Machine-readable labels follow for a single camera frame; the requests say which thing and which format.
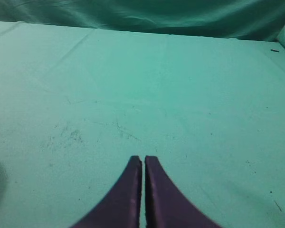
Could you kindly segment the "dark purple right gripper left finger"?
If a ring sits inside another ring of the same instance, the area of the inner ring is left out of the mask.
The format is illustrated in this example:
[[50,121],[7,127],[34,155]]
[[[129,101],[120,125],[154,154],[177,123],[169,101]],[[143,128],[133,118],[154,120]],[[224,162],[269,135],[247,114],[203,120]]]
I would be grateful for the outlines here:
[[141,195],[142,162],[136,155],[102,200],[72,227],[138,228]]

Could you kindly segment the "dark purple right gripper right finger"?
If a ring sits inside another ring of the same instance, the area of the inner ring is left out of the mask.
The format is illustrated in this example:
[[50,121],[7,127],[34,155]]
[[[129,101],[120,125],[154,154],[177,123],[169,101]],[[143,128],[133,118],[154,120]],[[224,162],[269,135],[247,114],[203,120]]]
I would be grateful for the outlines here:
[[145,157],[148,228],[219,228],[176,187],[156,156]]

